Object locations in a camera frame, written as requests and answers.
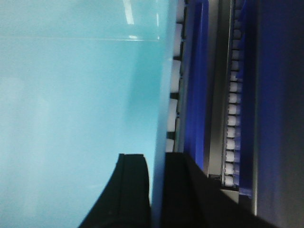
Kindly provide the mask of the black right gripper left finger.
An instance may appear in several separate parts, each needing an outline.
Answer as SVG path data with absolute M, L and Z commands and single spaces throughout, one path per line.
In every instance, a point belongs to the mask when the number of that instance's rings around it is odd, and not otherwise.
M 120 154 L 114 172 L 81 228 L 149 228 L 149 174 L 142 154 Z

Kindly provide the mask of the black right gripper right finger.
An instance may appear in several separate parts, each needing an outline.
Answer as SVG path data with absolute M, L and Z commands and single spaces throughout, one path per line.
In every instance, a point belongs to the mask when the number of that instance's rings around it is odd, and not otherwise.
M 163 186 L 165 228 L 271 228 L 207 178 L 192 158 L 166 154 Z

